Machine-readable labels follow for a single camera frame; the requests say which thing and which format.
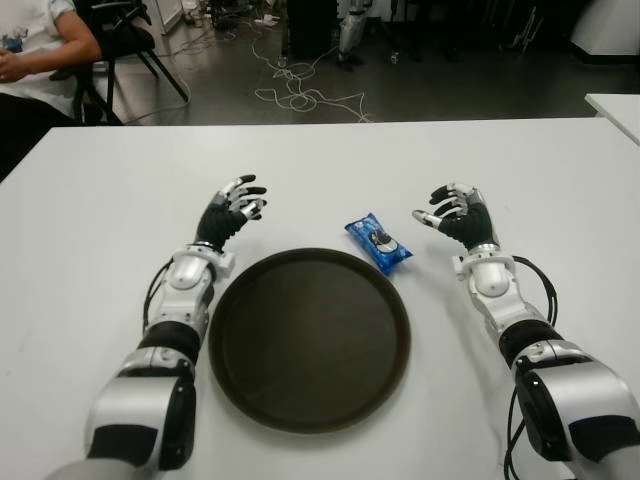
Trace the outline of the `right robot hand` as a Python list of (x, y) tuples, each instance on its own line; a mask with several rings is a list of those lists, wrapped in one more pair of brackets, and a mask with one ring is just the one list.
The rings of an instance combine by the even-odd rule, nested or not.
[(448, 183), (431, 193), (429, 204), (437, 209), (412, 211), (412, 217), (419, 223), (456, 240), (467, 251), (483, 245), (500, 247), (487, 204), (476, 187)]

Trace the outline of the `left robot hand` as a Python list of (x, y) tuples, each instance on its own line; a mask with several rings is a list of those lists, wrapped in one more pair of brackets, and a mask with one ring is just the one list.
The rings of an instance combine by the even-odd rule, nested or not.
[(197, 225), (196, 243), (208, 244), (221, 253), (226, 242), (246, 223), (262, 218), (267, 189), (254, 185), (255, 180), (253, 174), (236, 177), (214, 194)]

